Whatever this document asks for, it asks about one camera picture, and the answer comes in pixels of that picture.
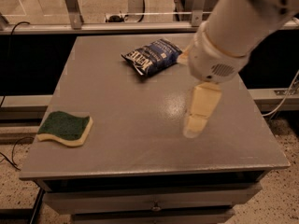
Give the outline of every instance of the blue chip bag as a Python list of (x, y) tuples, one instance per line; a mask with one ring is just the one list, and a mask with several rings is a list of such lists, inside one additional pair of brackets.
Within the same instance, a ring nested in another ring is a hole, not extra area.
[(166, 39), (159, 39), (121, 55), (141, 76), (151, 77), (177, 62), (182, 53), (180, 48)]

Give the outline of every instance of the green scouring pad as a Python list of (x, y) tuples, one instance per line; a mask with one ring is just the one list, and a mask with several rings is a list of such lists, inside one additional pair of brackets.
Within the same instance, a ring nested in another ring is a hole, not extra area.
[(93, 125), (91, 117), (76, 117), (63, 111), (48, 115), (37, 132), (39, 141), (55, 140), (69, 147), (83, 145)]

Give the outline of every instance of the cable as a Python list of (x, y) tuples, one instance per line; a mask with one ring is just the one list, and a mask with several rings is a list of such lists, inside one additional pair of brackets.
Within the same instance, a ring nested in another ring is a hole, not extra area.
[(280, 114), (280, 110), (278, 110), (277, 112), (273, 113), (270, 118), (268, 119), (268, 121), (271, 121), (272, 119), (276, 119), (278, 117), (278, 115)]
[(28, 22), (28, 21), (20, 21), (20, 22), (18, 22), (17, 24), (15, 24), (14, 27), (12, 28), (11, 33), (10, 33), (10, 37), (9, 37), (9, 41), (8, 41), (8, 51), (7, 51), (7, 59), (8, 59), (8, 60), (10, 59), (11, 37), (12, 37), (13, 33), (15, 32), (16, 28), (17, 28), (19, 25), (21, 25), (21, 24), (27, 24), (27, 25), (29, 25), (30, 22)]
[(279, 105), (278, 105), (275, 109), (273, 109), (272, 111), (270, 111), (269, 113), (264, 114), (263, 117), (270, 116), (270, 115), (276, 113), (276, 112), (280, 109), (280, 107), (283, 105), (283, 103), (285, 102), (285, 100), (286, 100), (287, 97), (289, 96), (290, 91), (291, 91), (291, 88), (292, 88), (292, 85), (293, 85), (293, 83), (296, 81), (298, 75), (299, 75), (299, 70), (297, 71), (295, 77), (294, 77), (293, 80), (292, 80), (292, 83), (291, 83), (290, 87), (287, 89), (287, 92), (286, 92), (284, 98), (282, 99), (282, 101), (279, 103)]
[(28, 136), (28, 137), (23, 137), (23, 138), (21, 138), (21, 139), (19, 139), (15, 142), (15, 144), (13, 145), (13, 148), (11, 150), (11, 160), (5, 154), (0, 152), (0, 154), (4, 157), (2, 160), (0, 160), (0, 162), (7, 161), (13, 168), (15, 168), (16, 170), (19, 171), (20, 168), (18, 168), (18, 164), (14, 161), (14, 150), (15, 150), (16, 145), (18, 145), (20, 141), (22, 141), (24, 139), (28, 139), (28, 138), (34, 140), (34, 137), (29, 137)]

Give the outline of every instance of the metal frame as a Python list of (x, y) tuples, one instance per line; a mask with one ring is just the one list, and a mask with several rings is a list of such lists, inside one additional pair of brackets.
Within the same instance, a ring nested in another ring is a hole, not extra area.
[(78, 0), (65, 0), (69, 20), (73, 29), (80, 29), (84, 20), (78, 6)]
[[(9, 35), (13, 25), (9, 25), (0, 35)], [(146, 33), (193, 33), (197, 27), (192, 27), (188, 21), (169, 23), (103, 23), (82, 24), (80, 29), (73, 29), (71, 25), (26, 25), (18, 28), (15, 35), (41, 35), (41, 34), (146, 34)]]
[(0, 31), (6, 30), (9, 25), (8, 20), (0, 12)]
[(192, 6), (192, 26), (198, 27), (203, 20), (205, 0), (193, 0)]
[(144, 0), (128, 0), (128, 16), (126, 22), (139, 22), (143, 18), (143, 13), (145, 11), (145, 1)]
[[(275, 109), (284, 95), (276, 95), (277, 89), (251, 89), (249, 93), (262, 112), (268, 112)], [(290, 95), (278, 111), (299, 110), (299, 92)]]

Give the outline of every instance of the black cable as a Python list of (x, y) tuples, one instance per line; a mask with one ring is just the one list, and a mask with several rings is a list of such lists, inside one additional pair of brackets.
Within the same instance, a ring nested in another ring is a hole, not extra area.
[(20, 141), (22, 141), (22, 140), (24, 140), (24, 139), (28, 139), (28, 138), (34, 140), (34, 137), (29, 137), (29, 136), (28, 136), (28, 137), (23, 137), (23, 138), (17, 140), (16, 143), (13, 145), (13, 148), (12, 148), (12, 150), (11, 150), (11, 160), (12, 160), (12, 163), (14, 163), (15, 165), (17, 165), (16, 162), (13, 160), (15, 147), (16, 147), (16, 145), (18, 145), (18, 143), (19, 143)]
[(142, 12), (143, 14), (142, 14), (142, 16), (141, 16), (141, 18), (139, 19), (138, 22), (141, 22), (143, 20), (145, 12), (146, 12), (146, 1), (143, 0), (143, 12)]
[(23, 137), (15, 142), (15, 144), (13, 145), (13, 148), (11, 150), (11, 160), (5, 154), (0, 152), (0, 154), (4, 157), (2, 160), (0, 160), (0, 162), (7, 161), (13, 168), (15, 168), (16, 170), (20, 170), (20, 168), (18, 168), (18, 164), (14, 161), (14, 150), (15, 150), (16, 145), (18, 145), (20, 141), (22, 141), (24, 139), (28, 139), (28, 138), (34, 139), (34, 137), (28, 136), (28, 137)]
[(12, 28), (11, 33), (10, 33), (10, 37), (9, 37), (9, 41), (8, 41), (8, 51), (7, 51), (7, 59), (8, 59), (8, 60), (10, 59), (11, 37), (12, 37), (13, 33), (15, 32), (16, 28), (17, 28), (19, 25), (21, 25), (21, 24), (27, 24), (27, 25), (29, 25), (30, 22), (28, 22), (28, 21), (20, 21), (20, 22), (18, 22), (17, 24), (15, 24), (14, 27)]
[(4, 157), (1, 161), (5, 160), (5, 161), (8, 161), (8, 163), (15, 169), (17, 169), (18, 171), (20, 170), (20, 168), (18, 168), (12, 161), (9, 160), (9, 158), (4, 155), (2, 152), (0, 152), (0, 154)]

